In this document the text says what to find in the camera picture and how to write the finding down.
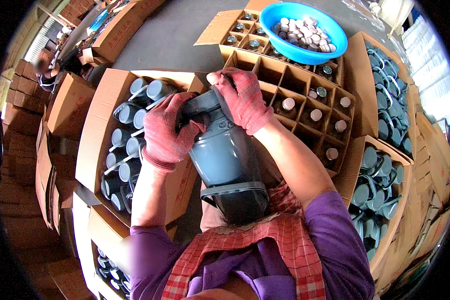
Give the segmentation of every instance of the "gray floor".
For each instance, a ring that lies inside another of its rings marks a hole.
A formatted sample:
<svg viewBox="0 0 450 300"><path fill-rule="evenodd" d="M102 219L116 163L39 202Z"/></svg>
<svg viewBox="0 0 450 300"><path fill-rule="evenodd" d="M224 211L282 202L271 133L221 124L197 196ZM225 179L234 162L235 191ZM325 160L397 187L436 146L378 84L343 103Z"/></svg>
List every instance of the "gray floor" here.
<svg viewBox="0 0 450 300"><path fill-rule="evenodd" d="M98 85L107 67L120 70L168 68L189 72L213 72L224 65L218 45L193 46L205 27L219 11L244 9L249 0L168 0L163 3L138 29L112 65L101 65L93 70L89 81ZM386 38L390 27L380 32L368 19L351 10L339 0L301 0L330 15L344 30L347 37L364 31L393 51ZM200 180L193 190L185 215L178 219L175 239L190 242L200 232L202 215Z"/></svg>

